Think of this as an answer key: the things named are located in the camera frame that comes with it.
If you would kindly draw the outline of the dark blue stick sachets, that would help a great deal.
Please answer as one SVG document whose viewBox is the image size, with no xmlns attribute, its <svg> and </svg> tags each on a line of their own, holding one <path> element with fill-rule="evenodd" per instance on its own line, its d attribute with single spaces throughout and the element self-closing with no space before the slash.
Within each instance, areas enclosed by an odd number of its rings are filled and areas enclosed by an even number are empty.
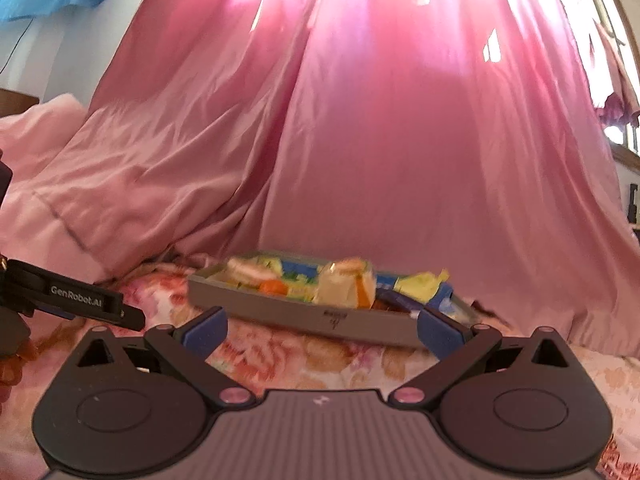
<svg viewBox="0 0 640 480">
<path fill-rule="evenodd" d="M 396 312 L 411 316 L 417 316 L 423 308 L 423 304 L 392 288 L 378 287 L 375 291 L 373 310 Z"/>
</svg>

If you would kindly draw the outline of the small orange mandarin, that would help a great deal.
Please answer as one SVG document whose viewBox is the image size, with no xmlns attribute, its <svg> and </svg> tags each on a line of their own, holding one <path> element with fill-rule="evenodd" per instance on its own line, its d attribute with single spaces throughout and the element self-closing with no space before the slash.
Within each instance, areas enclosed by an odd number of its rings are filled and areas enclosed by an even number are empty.
<svg viewBox="0 0 640 480">
<path fill-rule="evenodd" d="M 268 280 L 259 285 L 258 292 L 264 295 L 286 296 L 288 294 L 288 285 L 280 280 Z"/>
</svg>

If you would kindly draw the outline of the round biscuit pack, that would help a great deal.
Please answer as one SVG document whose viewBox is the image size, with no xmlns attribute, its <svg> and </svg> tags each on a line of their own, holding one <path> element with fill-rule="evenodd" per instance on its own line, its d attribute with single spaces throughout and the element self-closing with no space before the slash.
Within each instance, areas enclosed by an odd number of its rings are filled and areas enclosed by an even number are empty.
<svg viewBox="0 0 640 480">
<path fill-rule="evenodd" d="M 279 278 L 276 272 L 266 266 L 238 257 L 231 257 L 227 260 L 226 272 L 232 280 L 250 286 L 259 286 L 263 282 Z"/>
</svg>

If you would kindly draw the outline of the packaged bread loaf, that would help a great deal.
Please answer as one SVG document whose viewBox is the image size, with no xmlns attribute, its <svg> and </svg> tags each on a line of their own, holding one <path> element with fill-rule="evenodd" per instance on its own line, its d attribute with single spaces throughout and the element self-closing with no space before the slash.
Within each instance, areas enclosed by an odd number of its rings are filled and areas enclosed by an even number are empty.
<svg viewBox="0 0 640 480">
<path fill-rule="evenodd" d="M 333 261 L 317 276 L 315 304 L 369 310 L 375 300 L 376 275 L 370 262 L 360 258 Z"/>
</svg>

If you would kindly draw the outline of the yellow green snack bar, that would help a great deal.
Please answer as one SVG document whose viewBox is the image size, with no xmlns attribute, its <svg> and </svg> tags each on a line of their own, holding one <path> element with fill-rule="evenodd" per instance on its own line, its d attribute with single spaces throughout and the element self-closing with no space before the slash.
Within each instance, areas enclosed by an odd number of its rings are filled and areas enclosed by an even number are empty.
<svg viewBox="0 0 640 480">
<path fill-rule="evenodd" d="M 286 297 L 292 300 L 298 300 L 303 302 L 313 302 L 317 293 L 318 283 L 314 278 L 310 278 L 305 274 L 285 273 L 278 280 L 285 282 L 288 285 L 288 294 Z M 233 288 L 247 290 L 248 292 L 258 292 L 259 286 L 250 286 L 242 284 L 238 281 L 232 280 L 227 274 L 224 274 L 221 281 L 230 285 Z"/>
</svg>

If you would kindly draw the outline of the pink duvet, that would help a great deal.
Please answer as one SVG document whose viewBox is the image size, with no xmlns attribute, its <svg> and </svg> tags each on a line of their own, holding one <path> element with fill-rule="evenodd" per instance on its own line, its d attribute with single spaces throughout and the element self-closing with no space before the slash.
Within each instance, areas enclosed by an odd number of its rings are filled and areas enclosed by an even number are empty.
<svg viewBox="0 0 640 480">
<path fill-rule="evenodd" d="M 94 283 L 121 276 L 180 236 L 178 185 L 70 94 L 2 119 L 14 176 L 1 211 L 11 257 Z"/>
</svg>

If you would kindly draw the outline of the grey tray with painted liner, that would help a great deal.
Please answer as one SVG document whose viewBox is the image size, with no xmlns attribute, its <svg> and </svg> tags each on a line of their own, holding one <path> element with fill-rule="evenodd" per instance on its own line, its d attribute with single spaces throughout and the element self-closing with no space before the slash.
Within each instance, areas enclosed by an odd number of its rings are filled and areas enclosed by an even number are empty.
<svg viewBox="0 0 640 480">
<path fill-rule="evenodd" d="M 283 252 L 250 252 L 239 258 L 253 261 L 273 270 L 279 278 L 285 273 L 305 274 L 317 281 L 318 272 L 326 262 L 322 259 L 284 254 Z M 388 287 L 413 298 L 400 286 L 402 274 L 374 271 L 376 288 Z M 417 316 L 380 310 L 360 310 L 315 304 L 248 292 L 226 285 L 221 278 L 226 272 L 224 262 L 199 270 L 188 278 L 188 297 L 195 307 L 221 307 L 230 318 L 278 326 L 296 332 L 350 339 L 383 346 L 421 348 L 416 328 Z M 444 278 L 436 278 L 435 290 L 427 299 L 413 298 L 447 315 L 458 323 L 471 327 L 477 322 L 472 309 L 460 300 Z"/>
</svg>

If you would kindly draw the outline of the wooden headboard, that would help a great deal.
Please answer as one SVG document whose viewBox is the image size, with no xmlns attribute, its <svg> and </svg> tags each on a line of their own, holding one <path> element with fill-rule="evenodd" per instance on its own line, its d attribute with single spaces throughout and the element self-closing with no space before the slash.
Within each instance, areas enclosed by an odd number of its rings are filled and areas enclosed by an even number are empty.
<svg viewBox="0 0 640 480">
<path fill-rule="evenodd" d="M 19 115 L 40 102 L 36 96 L 0 89 L 0 117 Z"/>
</svg>

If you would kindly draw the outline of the pink curtain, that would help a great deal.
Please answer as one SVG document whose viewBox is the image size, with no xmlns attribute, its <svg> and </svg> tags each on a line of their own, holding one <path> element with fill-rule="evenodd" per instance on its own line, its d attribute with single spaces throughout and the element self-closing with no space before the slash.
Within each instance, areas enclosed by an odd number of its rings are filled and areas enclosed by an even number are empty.
<svg viewBox="0 0 640 480">
<path fill-rule="evenodd" d="M 520 330 L 639 352 L 639 245 L 561 0 L 143 0 L 97 114 L 178 185 L 166 248 L 446 269 Z"/>
</svg>

